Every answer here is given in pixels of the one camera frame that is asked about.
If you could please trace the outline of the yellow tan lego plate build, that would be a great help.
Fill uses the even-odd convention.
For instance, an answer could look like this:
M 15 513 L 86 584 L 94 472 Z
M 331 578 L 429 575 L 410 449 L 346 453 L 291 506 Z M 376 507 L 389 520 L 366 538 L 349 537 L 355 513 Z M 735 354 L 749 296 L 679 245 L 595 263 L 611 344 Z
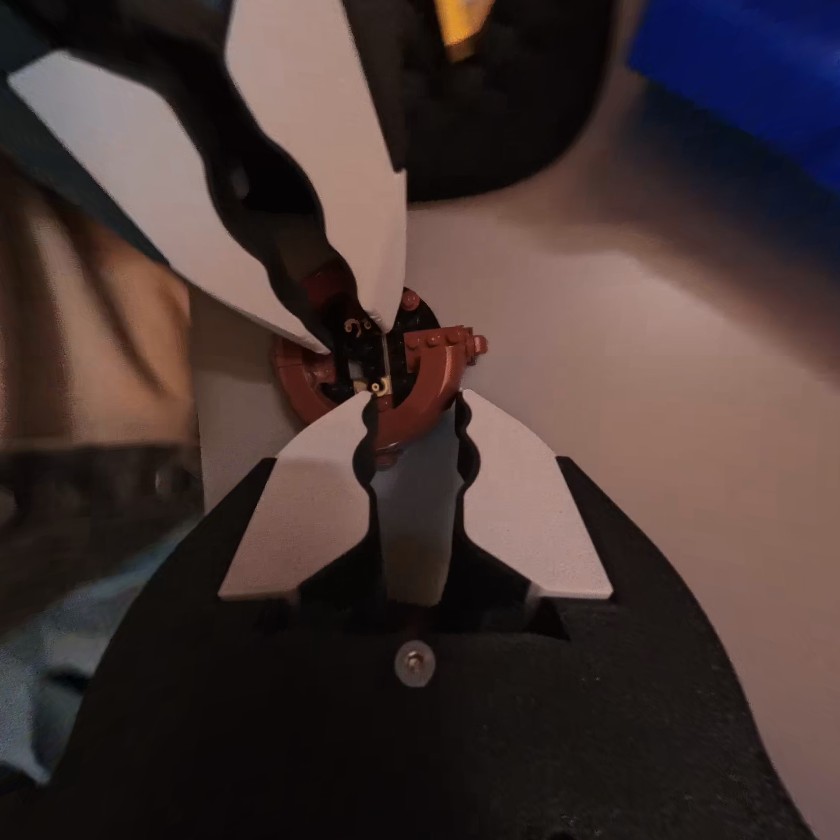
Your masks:
M 434 1 L 448 59 L 455 63 L 473 55 L 495 1 Z

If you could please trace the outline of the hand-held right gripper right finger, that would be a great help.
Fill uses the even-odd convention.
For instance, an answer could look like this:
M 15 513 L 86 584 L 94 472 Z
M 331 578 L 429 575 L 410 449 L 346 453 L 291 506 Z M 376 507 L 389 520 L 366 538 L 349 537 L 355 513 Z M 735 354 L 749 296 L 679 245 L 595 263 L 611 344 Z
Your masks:
M 613 595 L 551 447 L 472 390 L 458 395 L 467 540 L 536 595 L 606 601 Z

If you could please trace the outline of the round brown orange lego build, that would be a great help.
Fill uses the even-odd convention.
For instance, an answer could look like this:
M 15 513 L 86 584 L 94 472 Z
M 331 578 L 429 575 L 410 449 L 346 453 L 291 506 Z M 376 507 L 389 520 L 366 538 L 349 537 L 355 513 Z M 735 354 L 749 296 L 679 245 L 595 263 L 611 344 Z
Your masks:
M 276 339 L 273 365 L 294 416 L 318 421 L 351 397 L 368 392 L 378 419 L 380 469 L 396 464 L 404 447 L 428 434 L 449 409 L 469 366 L 488 351 L 471 327 L 443 327 L 419 294 L 402 289 L 390 332 L 377 327 L 355 300 L 349 268 L 334 259 L 301 286 L 332 338 L 319 354 Z

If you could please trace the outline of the blue bin with lego pieces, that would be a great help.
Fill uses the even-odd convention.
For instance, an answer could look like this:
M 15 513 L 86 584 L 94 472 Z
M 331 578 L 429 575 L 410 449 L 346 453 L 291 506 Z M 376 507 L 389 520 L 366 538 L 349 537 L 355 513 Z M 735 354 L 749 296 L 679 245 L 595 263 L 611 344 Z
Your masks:
M 627 64 L 838 193 L 838 1 L 648 2 Z

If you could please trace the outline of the person's beige shirt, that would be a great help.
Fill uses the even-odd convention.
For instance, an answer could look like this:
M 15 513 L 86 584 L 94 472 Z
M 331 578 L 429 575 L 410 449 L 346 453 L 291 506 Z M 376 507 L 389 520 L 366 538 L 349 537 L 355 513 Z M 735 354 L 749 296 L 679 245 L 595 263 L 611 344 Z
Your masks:
M 197 444 L 186 284 L 1 169 L 2 450 Z

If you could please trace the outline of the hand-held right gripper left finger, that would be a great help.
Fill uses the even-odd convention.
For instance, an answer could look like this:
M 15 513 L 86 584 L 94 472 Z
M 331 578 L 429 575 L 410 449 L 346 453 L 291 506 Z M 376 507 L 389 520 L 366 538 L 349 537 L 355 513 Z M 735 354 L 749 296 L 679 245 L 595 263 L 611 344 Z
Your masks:
M 218 595 L 291 595 L 362 545 L 377 523 L 377 399 L 357 394 L 304 428 L 276 456 Z

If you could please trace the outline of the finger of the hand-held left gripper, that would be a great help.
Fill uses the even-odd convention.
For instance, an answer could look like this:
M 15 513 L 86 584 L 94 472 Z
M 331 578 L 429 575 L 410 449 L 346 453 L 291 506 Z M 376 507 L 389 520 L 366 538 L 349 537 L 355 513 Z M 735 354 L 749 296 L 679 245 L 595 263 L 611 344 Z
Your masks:
M 273 333 L 328 352 L 277 298 L 268 258 L 251 255 L 226 229 L 198 150 L 157 92 L 63 50 L 9 82 L 174 273 Z
M 343 4 L 234 2 L 225 60 L 262 132 L 310 181 L 362 309 L 391 329 L 406 271 L 406 175 L 392 167 Z

